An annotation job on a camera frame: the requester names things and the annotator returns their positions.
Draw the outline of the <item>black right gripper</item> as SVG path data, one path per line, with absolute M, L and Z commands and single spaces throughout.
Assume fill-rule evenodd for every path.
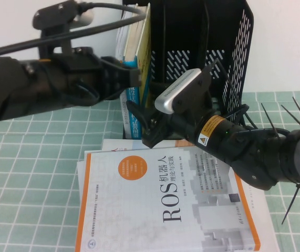
M 166 114 L 154 107 L 145 108 L 133 101 L 126 102 L 127 109 L 144 128 L 142 143 L 153 148 L 172 135 L 177 139 L 191 140 L 191 110 Z

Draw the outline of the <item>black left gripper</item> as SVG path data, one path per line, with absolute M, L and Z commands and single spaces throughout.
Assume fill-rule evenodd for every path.
M 111 56 L 100 60 L 88 47 L 70 54 L 54 52 L 44 59 L 46 107 L 91 107 L 141 85 L 137 67 Z

